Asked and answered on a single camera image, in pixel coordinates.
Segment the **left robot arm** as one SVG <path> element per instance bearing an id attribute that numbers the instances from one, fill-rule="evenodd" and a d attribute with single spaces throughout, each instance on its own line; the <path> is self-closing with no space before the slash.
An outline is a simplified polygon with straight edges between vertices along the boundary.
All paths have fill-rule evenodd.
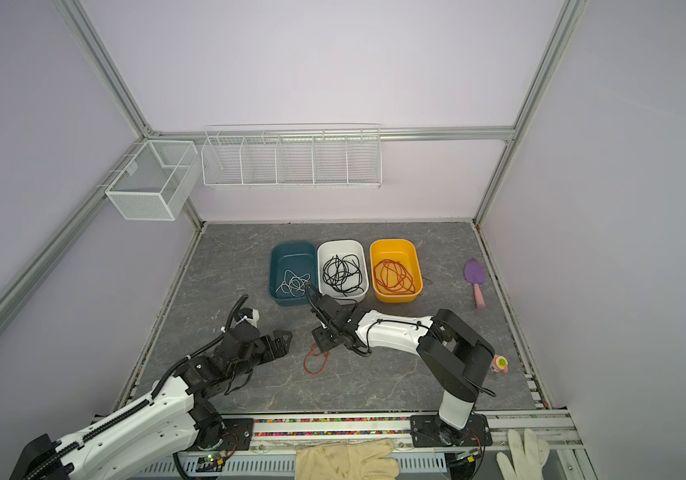
<path id="1" fill-rule="evenodd" d="M 150 392 L 72 434 L 29 442 L 12 478 L 127 479 L 190 448 L 246 447 L 251 428 L 229 426 L 212 400 L 237 391 L 237 377 L 286 356 L 292 341 L 286 330 L 261 334 L 246 300 L 237 300 L 217 337 L 177 360 Z"/>

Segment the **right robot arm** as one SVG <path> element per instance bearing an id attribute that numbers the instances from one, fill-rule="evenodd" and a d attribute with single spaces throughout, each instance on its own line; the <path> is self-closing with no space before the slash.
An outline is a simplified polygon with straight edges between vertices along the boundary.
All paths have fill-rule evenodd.
<path id="1" fill-rule="evenodd" d="M 313 330 L 322 353 L 342 345 L 368 357 L 375 348 L 414 354 L 424 362 L 443 389 L 436 414 L 410 417 L 413 445 L 478 447 L 493 444 L 487 418 L 475 412 L 481 395 L 495 393 L 484 386 L 495 350 L 454 312 L 440 309 L 425 317 L 404 317 L 357 304 L 344 305 L 313 285 L 306 299 L 321 325 Z"/>

